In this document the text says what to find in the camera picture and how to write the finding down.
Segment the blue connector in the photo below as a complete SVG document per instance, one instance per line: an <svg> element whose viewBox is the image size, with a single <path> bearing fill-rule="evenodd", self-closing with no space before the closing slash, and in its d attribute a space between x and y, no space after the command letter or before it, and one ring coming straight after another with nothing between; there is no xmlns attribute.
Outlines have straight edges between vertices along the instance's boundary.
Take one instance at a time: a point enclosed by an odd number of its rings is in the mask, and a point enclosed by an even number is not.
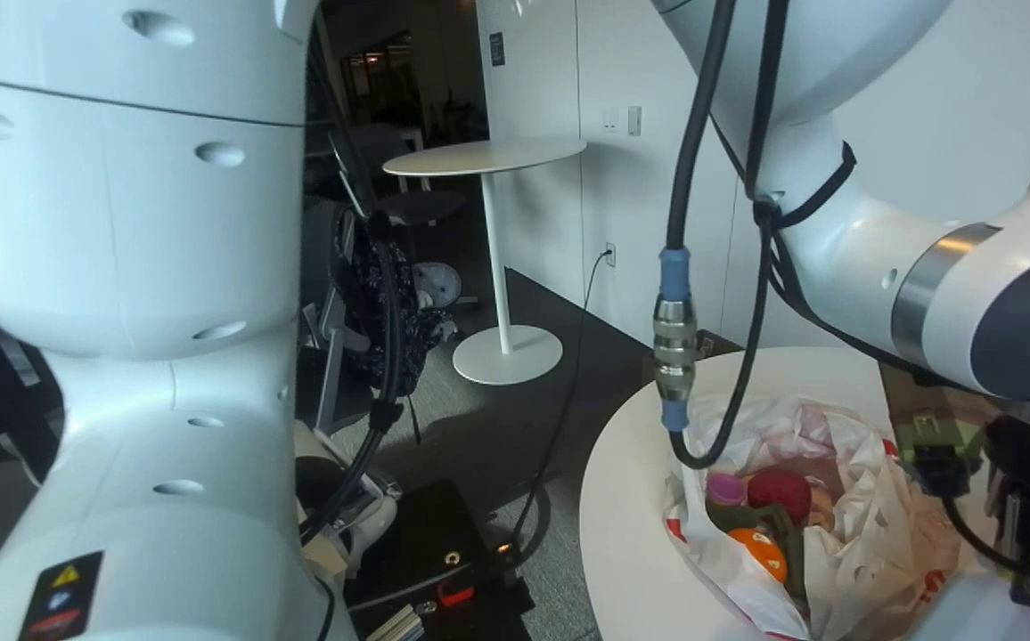
<svg viewBox="0 0 1030 641"><path fill-rule="evenodd" d="M681 400L663 400L663 431L687 431L687 404Z"/></svg>
<svg viewBox="0 0 1030 641"><path fill-rule="evenodd" d="M692 309L692 253L659 253L659 298L655 298L655 389L663 400L663 426L687 426L687 400L694 383L699 328Z"/></svg>

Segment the red food item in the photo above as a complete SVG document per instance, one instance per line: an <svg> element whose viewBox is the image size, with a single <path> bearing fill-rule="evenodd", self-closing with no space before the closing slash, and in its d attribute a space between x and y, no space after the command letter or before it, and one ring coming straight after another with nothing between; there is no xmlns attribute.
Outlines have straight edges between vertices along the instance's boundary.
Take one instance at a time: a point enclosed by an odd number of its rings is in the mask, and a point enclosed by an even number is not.
<svg viewBox="0 0 1030 641"><path fill-rule="evenodd" d="M745 545L745 548L756 556L756 562L767 566L767 572L769 572L773 579L789 585L789 556L783 556L783 548L781 548L767 529L760 529L760 528L735 528L735 529L726 529L726 539L735 539L737 545Z"/></svg>
<svg viewBox="0 0 1030 641"><path fill-rule="evenodd" d="M810 518L810 482L783 467L763 467L750 482L750 506L781 506L794 525Z"/></svg>

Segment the black cable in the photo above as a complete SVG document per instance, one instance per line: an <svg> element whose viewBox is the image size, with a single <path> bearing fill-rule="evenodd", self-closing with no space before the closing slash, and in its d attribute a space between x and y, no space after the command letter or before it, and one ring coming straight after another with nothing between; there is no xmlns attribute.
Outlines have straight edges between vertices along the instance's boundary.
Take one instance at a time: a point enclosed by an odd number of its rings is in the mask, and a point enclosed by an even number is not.
<svg viewBox="0 0 1030 641"><path fill-rule="evenodd" d="M750 332L750 345L745 345L742 364L737 364L737 379L735 379L735 389L732 389L732 400L726 400L726 411L723 411L723 425L722 425L712 445L707 449L707 456L692 456L685 431L671 431L673 456L685 467L692 467L692 470L712 467L723 456L726 440L732 440L735 418L742 411L742 400L750 391L750 381L752 381L752 372L756 372L756 355L760 355L760 338L763 338L763 321L767 321L767 283L769 283L767 262L769 262L769 230L760 228L760 274L756 274L752 332Z"/></svg>
<svg viewBox="0 0 1030 641"><path fill-rule="evenodd" d="M956 533L963 533L983 560L1004 566L1009 572L1030 578L1030 566L1023 566L1021 560L1003 556L994 545L989 545L983 539L978 539L978 529L966 525L966 518L956 508L953 495L937 495L940 508L953 525Z"/></svg>
<svg viewBox="0 0 1030 641"><path fill-rule="evenodd" d="M330 596L330 613L324 613L324 627L320 627L320 637L317 641L330 641L330 634L331 634L331 623L336 623L336 592L331 592L331 585L330 579L320 579L320 586L324 586L324 596Z"/></svg>
<svg viewBox="0 0 1030 641"><path fill-rule="evenodd" d="M539 519L536 519L536 529L530 529L526 543L518 539L518 560L514 560L514 566L526 566L526 562L547 545L547 533L548 533L548 528L553 528L553 497L548 497L547 483L543 483L543 490L536 495L530 506L539 506L539 508L536 508Z"/></svg>
<svg viewBox="0 0 1030 641"><path fill-rule="evenodd" d="M415 395L408 395L408 411L410 411L410 436L415 436L415 445L420 445L420 421L419 421L419 411L415 411Z"/></svg>
<svg viewBox="0 0 1030 641"><path fill-rule="evenodd" d="M671 180L667 248L685 248L694 159L699 159L707 118L712 110L712 95L716 95L716 85L722 85L732 21L735 21L735 0L716 0L712 30L709 30L709 38L707 38L707 55L699 61L699 85L694 85L687 127L685 127L685 140L681 140L676 172L673 172L673 180Z"/></svg>
<svg viewBox="0 0 1030 641"><path fill-rule="evenodd" d="M760 169L767 154L767 133L773 118L773 93L776 93L776 70L783 58L783 37L789 37L789 0L769 0L767 8L767 33L763 33L763 55L760 55L760 95L756 95L756 118L752 118L752 144L750 144L750 169L745 169L745 194L756 199L760 194Z"/></svg>
<svg viewBox="0 0 1030 641"><path fill-rule="evenodd" d="M381 400L400 400L400 379L404 379L404 315L400 315L400 258L390 241L375 241L379 253L379 279L381 279Z"/></svg>
<svg viewBox="0 0 1030 641"><path fill-rule="evenodd" d="M609 261L612 253L617 253L617 248L603 248L603 253L593 261L581 309L590 309L590 304L593 304L593 283L597 283L598 262Z"/></svg>
<svg viewBox="0 0 1030 641"><path fill-rule="evenodd" d="M364 483L364 474L372 470L372 458L381 445L385 431L381 426L368 426L368 438L360 440L356 458L341 470L341 482L336 482L336 487L330 490L330 497L320 503L320 508L314 508L303 525L300 525L300 545L306 545L312 539L317 539L340 514L341 503Z"/></svg>
<svg viewBox="0 0 1030 641"><path fill-rule="evenodd" d="M612 258L612 248L603 248L603 253L593 261L590 285L586 285L586 307L581 307L581 309L590 309L597 274L598 274L603 261L609 261L609 258ZM522 529L526 529L528 508L543 497L547 470L548 470L548 464L553 464L553 456L558 456L564 425L568 425L570 405L574 405L574 391L579 391L579 381L581 381L581 364L586 364L586 343L581 343L581 332L579 332L574 374L570 374L570 381L568 381L568 391L564 391L558 425L553 425L553 431L548 431L548 445L547 445L547 452L543 452L543 458L539 458L539 470L536 470L536 478L530 478L528 497L522 503L522 514L518 514L514 529L511 529L518 545L522 545Z"/></svg>

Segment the table pole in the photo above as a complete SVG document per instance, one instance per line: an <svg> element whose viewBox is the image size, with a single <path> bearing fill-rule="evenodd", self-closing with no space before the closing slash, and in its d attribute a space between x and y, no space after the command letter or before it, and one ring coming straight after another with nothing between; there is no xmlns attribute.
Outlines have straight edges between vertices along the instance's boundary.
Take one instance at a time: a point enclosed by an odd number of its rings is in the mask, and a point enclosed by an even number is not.
<svg viewBox="0 0 1030 641"><path fill-rule="evenodd" d="M497 176L482 176L482 209L485 209L492 304L501 309L501 343L502 343L502 355L511 355L514 351L514 345L511 345L511 292L505 292L505 262L502 262L501 222L497 222L497 203L492 203L492 180L497 180Z"/></svg>

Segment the yellow label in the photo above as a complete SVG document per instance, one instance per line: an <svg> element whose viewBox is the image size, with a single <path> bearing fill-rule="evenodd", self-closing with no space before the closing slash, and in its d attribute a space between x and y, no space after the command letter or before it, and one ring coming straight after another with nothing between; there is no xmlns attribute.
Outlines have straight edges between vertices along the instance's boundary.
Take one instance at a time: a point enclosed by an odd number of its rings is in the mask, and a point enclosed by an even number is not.
<svg viewBox="0 0 1030 641"><path fill-rule="evenodd" d="M67 586L67 585L78 585L78 579L81 579L81 572L77 566L67 566L67 570L58 572L53 586Z"/></svg>

